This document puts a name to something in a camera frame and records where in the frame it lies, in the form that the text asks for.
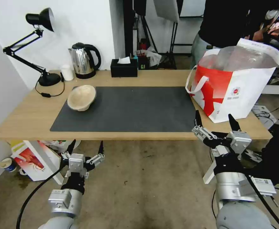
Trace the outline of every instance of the black desk mat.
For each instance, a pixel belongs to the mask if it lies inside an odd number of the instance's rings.
[[[184,87],[96,87],[86,111],[64,103],[50,131],[191,132],[195,108]]]

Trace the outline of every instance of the lamp arm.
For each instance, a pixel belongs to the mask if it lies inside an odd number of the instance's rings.
[[[20,42],[22,42],[23,40],[27,39],[28,37],[30,37],[30,36],[32,36],[32,35],[34,35],[34,34],[37,34],[38,37],[36,37],[35,39],[33,39],[33,40],[31,40],[31,41],[29,41],[29,42],[27,42],[27,43],[25,43],[25,44],[20,45],[17,49],[13,50],[13,48],[15,48],[15,47],[17,46],[17,44],[19,44]],[[46,74],[45,68],[42,68],[42,67],[39,67],[39,66],[37,66],[37,65],[35,65],[35,64],[33,64],[33,63],[30,63],[30,62],[28,62],[27,60],[25,60],[25,59],[23,59],[23,58],[21,58],[21,57],[19,57],[19,56],[17,56],[17,55],[15,54],[15,53],[16,53],[17,51],[19,51],[20,49],[22,49],[22,48],[24,48],[25,46],[31,44],[31,43],[34,42],[35,40],[40,39],[40,38],[42,37],[42,34],[43,34],[43,30],[42,30],[42,29],[36,29],[36,30],[33,31],[31,34],[27,35],[26,37],[20,39],[19,41],[13,43],[12,45],[10,45],[10,46],[8,46],[8,47],[3,48],[3,52],[4,52],[6,55],[11,56],[12,58],[14,58],[14,59],[16,59],[16,60],[22,62],[23,64],[26,64],[27,66],[29,66],[29,67],[35,69],[36,71],[38,71],[38,72],[40,72],[40,73],[42,73],[42,74],[44,75],[44,74]]]

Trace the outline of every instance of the black desk lamp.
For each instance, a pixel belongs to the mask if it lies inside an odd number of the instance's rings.
[[[40,14],[26,14],[25,16],[26,21],[33,25],[36,30],[32,32],[31,34],[27,35],[26,37],[22,38],[21,40],[17,41],[16,43],[13,43],[12,45],[3,48],[3,52],[8,55],[13,57],[14,59],[17,59],[18,61],[22,62],[23,64],[26,64],[27,66],[35,69],[36,71],[41,73],[41,76],[38,80],[39,84],[41,86],[52,86],[54,84],[57,84],[60,82],[61,77],[58,74],[55,73],[49,73],[46,71],[45,68],[40,67],[38,65],[32,64],[23,58],[19,57],[16,55],[16,52],[19,51],[20,49],[24,48],[25,46],[29,45],[30,43],[34,42],[35,40],[38,40],[39,38],[42,37],[43,30],[40,29],[40,25],[43,27],[47,28],[50,31],[54,31],[54,16],[53,12],[50,8],[46,8],[41,11]],[[32,35],[38,35],[38,37],[34,38],[33,40],[25,43],[25,44],[20,44],[18,45],[21,41],[29,38]]]

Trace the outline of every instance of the electric kettle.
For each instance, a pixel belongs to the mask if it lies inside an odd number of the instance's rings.
[[[95,65],[91,51],[96,53],[98,63]],[[80,79],[88,79],[96,74],[96,70],[100,67],[101,57],[98,49],[93,45],[76,43],[69,48],[75,69],[76,77]]]

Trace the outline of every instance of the wooden table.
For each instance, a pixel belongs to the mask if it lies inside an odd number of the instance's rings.
[[[136,87],[174,87],[185,86],[189,70],[142,70],[136,78],[112,78],[110,71],[98,71],[87,80],[75,78],[65,82],[62,95],[44,98],[33,89],[21,104],[0,125],[1,140],[197,140],[192,132],[51,132],[50,128],[61,110],[68,94],[74,86],[90,84],[93,86],[136,86]],[[38,87],[40,92],[58,94],[62,83],[51,87]],[[210,131],[229,132],[228,122],[213,123],[194,101],[200,111],[203,126]],[[250,113],[247,118],[238,120],[240,127],[252,139],[270,139],[271,134],[261,122]]]

